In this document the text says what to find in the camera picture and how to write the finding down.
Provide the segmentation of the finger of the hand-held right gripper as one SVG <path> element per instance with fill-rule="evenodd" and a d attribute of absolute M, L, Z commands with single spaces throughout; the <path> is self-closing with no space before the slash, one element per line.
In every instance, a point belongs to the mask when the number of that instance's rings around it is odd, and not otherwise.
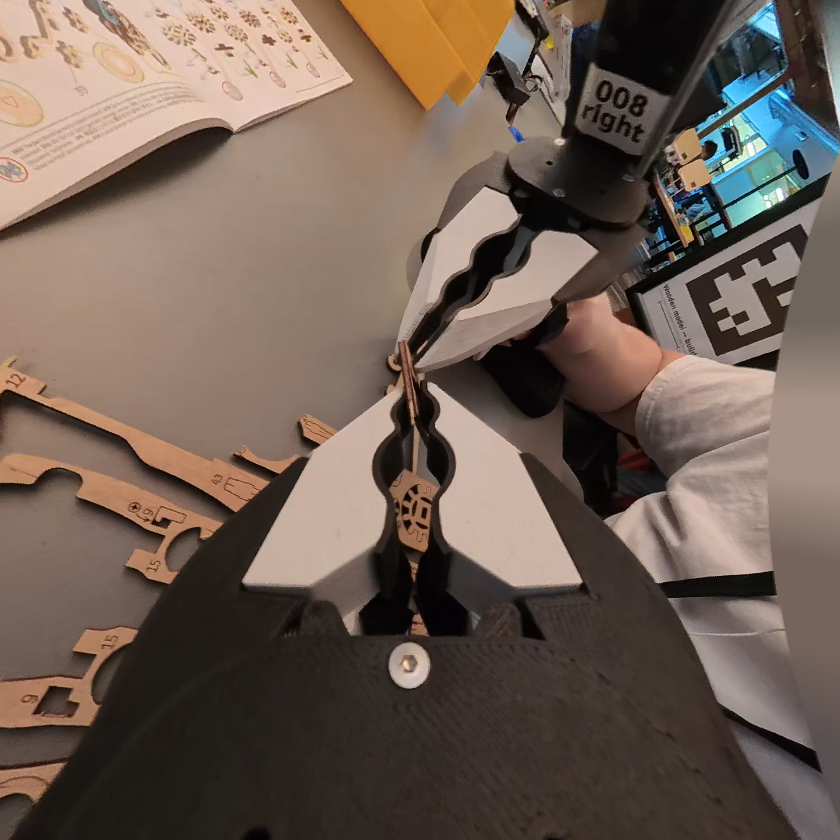
<path fill-rule="evenodd" d="M 415 361 L 445 326 L 446 311 L 466 301 L 478 253 L 503 256 L 519 224 L 508 194 L 484 186 L 431 238 L 396 339 Z"/>
<path fill-rule="evenodd" d="M 518 268 L 490 280 L 482 295 L 458 309 L 440 335 L 417 353 L 415 368 L 450 366 L 536 327 L 550 312 L 553 297 L 597 254 L 577 234 L 539 233 Z"/>

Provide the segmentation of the yellow box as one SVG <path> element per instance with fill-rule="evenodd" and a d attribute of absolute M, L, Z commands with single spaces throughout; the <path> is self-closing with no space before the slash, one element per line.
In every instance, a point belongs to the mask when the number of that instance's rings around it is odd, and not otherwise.
<path fill-rule="evenodd" d="M 415 99 L 459 106 L 487 69 L 513 1 L 342 1 Z"/>

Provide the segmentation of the small black tool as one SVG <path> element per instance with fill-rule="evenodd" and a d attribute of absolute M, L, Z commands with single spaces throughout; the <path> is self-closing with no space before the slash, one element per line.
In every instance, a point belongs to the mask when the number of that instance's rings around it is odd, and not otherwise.
<path fill-rule="evenodd" d="M 518 111 L 531 98 L 532 94 L 540 90 L 544 77 L 525 69 L 521 73 L 516 64 L 499 51 L 496 51 L 488 62 L 487 75 L 493 80 L 503 100 L 507 103 L 506 121 L 510 130 Z"/>

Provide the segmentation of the person's right forearm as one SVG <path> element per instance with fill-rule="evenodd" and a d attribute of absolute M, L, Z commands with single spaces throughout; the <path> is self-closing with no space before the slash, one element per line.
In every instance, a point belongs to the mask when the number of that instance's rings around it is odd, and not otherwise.
<path fill-rule="evenodd" d="M 565 395 L 578 407 L 619 430 L 635 435 L 642 394 L 676 355 L 646 337 L 620 341 L 576 356 L 565 373 Z"/>

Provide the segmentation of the small wooden parts strip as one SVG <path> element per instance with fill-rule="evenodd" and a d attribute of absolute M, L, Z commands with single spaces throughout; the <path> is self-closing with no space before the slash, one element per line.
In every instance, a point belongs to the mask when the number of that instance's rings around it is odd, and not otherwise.
<path fill-rule="evenodd" d="M 419 385 L 414 369 L 413 356 L 407 341 L 399 340 L 397 342 L 397 353 L 400 359 L 403 390 L 405 393 L 410 421 L 413 426 L 419 427 L 419 422 L 422 419 L 422 410 L 418 391 Z"/>

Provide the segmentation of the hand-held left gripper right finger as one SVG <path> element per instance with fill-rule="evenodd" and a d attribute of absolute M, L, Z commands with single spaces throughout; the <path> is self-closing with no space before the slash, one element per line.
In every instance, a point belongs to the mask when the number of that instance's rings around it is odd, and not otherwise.
<path fill-rule="evenodd" d="M 582 578 L 521 453 L 436 384 L 434 431 L 454 457 L 437 509 L 448 593 L 474 614 L 521 596 L 574 592 Z"/>

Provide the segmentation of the framed marker sign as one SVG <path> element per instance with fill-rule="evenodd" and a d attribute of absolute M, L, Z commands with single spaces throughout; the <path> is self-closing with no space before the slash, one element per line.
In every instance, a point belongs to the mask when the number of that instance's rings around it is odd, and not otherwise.
<path fill-rule="evenodd" d="M 830 175 L 626 291 L 667 350 L 775 370 L 795 280 Z"/>

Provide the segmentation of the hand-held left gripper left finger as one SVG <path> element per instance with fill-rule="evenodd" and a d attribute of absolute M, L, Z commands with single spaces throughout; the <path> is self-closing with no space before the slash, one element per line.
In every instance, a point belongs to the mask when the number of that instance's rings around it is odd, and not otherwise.
<path fill-rule="evenodd" d="M 408 561 L 390 493 L 403 469 L 404 394 L 388 394 L 313 451 L 242 580 L 251 592 L 404 604 Z"/>

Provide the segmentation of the person's right hand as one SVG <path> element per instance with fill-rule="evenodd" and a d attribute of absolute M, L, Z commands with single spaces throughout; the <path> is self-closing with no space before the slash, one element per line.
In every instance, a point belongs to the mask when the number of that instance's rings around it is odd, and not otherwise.
<path fill-rule="evenodd" d="M 572 362 L 610 353 L 627 326 L 616 316 L 606 293 L 572 302 L 567 315 L 568 324 L 562 337 Z"/>

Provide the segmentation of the open instruction booklet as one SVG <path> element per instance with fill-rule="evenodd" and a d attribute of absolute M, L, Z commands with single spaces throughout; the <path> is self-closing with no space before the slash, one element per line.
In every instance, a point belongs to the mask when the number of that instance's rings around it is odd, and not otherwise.
<path fill-rule="evenodd" d="M 293 2 L 2 1 L 1 228 L 351 82 Z"/>

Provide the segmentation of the large wooden parts sheet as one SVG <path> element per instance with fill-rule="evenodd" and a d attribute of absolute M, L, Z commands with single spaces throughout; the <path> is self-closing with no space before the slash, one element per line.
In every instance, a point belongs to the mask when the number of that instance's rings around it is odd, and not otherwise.
<path fill-rule="evenodd" d="M 84 406 L 42 397 L 46 385 L 16 371 L 12 361 L 4 362 L 2 371 L 3 389 L 16 388 L 27 399 L 115 435 L 147 466 L 199 489 L 232 512 L 177 575 L 172 575 L 165 560 L 158 565 L 140 561 L 140 571 L 150 580 L 165 583 L 164 592 L 129 645 L 104 706 L 94 708 L 91 729 L 13 834 L 13 838 L 53 838 L 71 807 L 92 789 L 118 750 L 153 714 L 235 658 L 296 632 L 307 603 L 327 601 L 249 591 L 242 584 L 309 458 L 282 462 L 274 468 L 279 476 L 267 482 L 222 461 L 188 453 Z M 399 517 L 395 515 L 395 519 L 398 531 Z M 332 606 L 340 631 L 398 637 L 412 634 L 412 603 L 411 574 L 404 604 L 378 595 L 347 616 Z"/>

